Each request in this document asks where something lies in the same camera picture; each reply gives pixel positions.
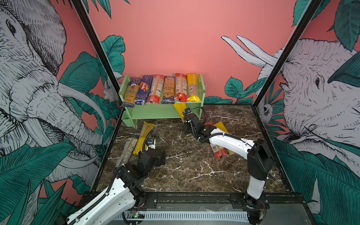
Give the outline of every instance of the green shelf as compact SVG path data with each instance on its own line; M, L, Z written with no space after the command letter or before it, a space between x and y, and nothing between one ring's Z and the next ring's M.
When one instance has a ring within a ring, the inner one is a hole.
M129 85L130 77L125 75L122 82L119 96L121 101L124 101L126 89ZM160 101L162 100L164 89L161 91ZM204 105L205 98L205 85L202 74L199 76L199 94L200 102L187 102L186 107L190 108L193 113L195 113L199 118L201 117L202 110L200 107ZM175 104L181 104L183 102L178 102L175 100ZM138 120L143 119L171 119L171 118L180 118L180 115L177 113L175 107L172 104L146 104L146 105L135 105L134 108L125 107L125 112L122 115L122 121L128 127L136 127Z

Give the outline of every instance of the marble surface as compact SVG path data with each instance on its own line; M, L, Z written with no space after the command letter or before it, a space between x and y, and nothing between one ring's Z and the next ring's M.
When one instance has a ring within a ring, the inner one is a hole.
M263 138L250 106L243 105L206 105L207 122L222 121L230 134L256 140ZM237 154L215 159L209 144L202 144L192 136L186 137L180 119L146 120L155 124L152 137L156 148L166 151L166 164L155 167L145 179L145 191L162 192L246 192L250 175L247 161ZM138 121L137 129L122 124L115 139L97 190L106 188L112 171L121 155L127 137L139 134L143 120ZM274 166L270 173L276 181L266 183L266 192L285 192L283 183Z

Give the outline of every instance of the elephant eye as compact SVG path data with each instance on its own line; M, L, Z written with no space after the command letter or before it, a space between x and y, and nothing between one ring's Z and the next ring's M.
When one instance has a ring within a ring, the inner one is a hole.
M16 29L15 29L15 27L11 24L11 21L6 20L6 25L8 26L10 32L11 32L11 33L13 34L13 36L14 36L14 34L16 33Z
M318 87L318 89L319 89L319 84L320 84L320 78L316 78L316 80L315 80L315 84L316 84L316 86Z

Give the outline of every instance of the spaghetti package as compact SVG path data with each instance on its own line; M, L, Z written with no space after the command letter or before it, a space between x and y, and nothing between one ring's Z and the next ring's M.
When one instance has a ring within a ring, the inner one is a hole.
M164 94L161 104L175 104L175 78L165 77Z
M135 77L130 78L130 83L125 93L124 102L122 103L121 106L131 107L131 108L134 107L134 101L139 90L140 82L141 82L141 78L135 78Z
M136 95L135 105L145 105L148 99L150 87L153 82L153 76L144 75L141 79L138 94Z
M200 102L199 75L196 73L188 73L186 74L186 76L188 77L188 90L189 90L188 101Z
M188 82L185 74L176 73L175 74L175 98L180 102L188 102L187 100L187 89Z
M162 86L164 85L164 79L165 77L162 75L153 76L153 82L151 85L148 103L152 103L155 105L159 104Z

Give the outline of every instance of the ventilation grille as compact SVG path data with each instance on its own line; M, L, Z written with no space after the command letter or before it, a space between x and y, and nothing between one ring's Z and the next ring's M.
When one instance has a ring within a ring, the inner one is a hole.
M145 220L221 220L248 222L247 212L192 212L192 211L139 211L145 214ZM122 220L118 215L115 220Z

